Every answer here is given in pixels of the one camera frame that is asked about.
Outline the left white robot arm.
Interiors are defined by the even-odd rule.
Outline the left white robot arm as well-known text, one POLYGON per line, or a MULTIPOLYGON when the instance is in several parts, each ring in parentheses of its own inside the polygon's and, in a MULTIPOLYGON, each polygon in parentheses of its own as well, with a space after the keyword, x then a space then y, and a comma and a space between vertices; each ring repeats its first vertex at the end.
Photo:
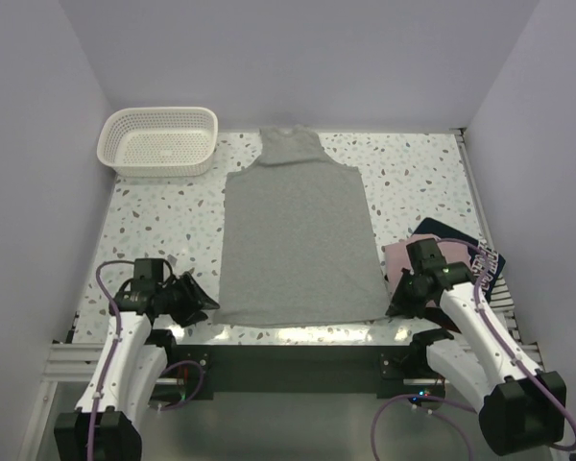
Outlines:
POLYGON ((163 258, 131 261, 132 276, 110 293, 102 281, 109 266, 101 263, 95 278, 108 299, 108 333, 84 393, 71 412, 61 413, 54 439, 61 460, 139 460, 142 457, 140 420, 157 381, 176 376, 183 393, 170 397, 159 411, 183 407, 204 388, 207 358, 180 359, 169 329, 156 329, 155 320, 171 317, 182 327, 207 320, 219 305, 193 276, 175 275, 163 258))

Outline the pink tank top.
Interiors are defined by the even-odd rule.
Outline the pink tank top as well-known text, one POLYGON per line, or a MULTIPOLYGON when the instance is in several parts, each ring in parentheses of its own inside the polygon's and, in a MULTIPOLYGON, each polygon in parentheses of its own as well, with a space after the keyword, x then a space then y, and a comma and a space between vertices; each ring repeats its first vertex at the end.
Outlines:
POLYGON ((423 239, 435 239, 448 263, 464 262, 470 269, 468 250, 463 244, 450 239, 441 239, 433 234, 410 237, 404 242, 391 244, 384 248, 387 279, 391 295, 401 277, 401 270, 403 268, 411 269, 406 250, 407 245, 423 239))

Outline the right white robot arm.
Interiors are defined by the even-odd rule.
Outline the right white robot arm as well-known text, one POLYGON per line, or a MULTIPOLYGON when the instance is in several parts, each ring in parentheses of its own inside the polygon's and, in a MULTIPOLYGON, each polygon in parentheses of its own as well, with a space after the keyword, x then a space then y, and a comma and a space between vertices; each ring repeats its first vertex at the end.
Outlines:
POLYGON ((539 446, 557 448, 568 419, 566 386, 546 372, 494 316, 477 278, 463 261, 448 262, 434 238, 406 247, 389 315, 422 318, 435 303, 467 341, 437 328, 416 334, 400 368, 412 376, 450 380, 478 416, 481 432, 500 456, 539 446))

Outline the grey tank top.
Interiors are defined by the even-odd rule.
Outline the grey tank top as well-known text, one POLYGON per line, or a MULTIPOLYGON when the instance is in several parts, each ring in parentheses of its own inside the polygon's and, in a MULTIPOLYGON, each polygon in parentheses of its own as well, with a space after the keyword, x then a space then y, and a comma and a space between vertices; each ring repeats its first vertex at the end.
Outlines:
POLYGON ((304 127, 263 128, 258 158, 228 174, 220 324, 325 326, 377 320, 389 304, 358 168, 304 127))

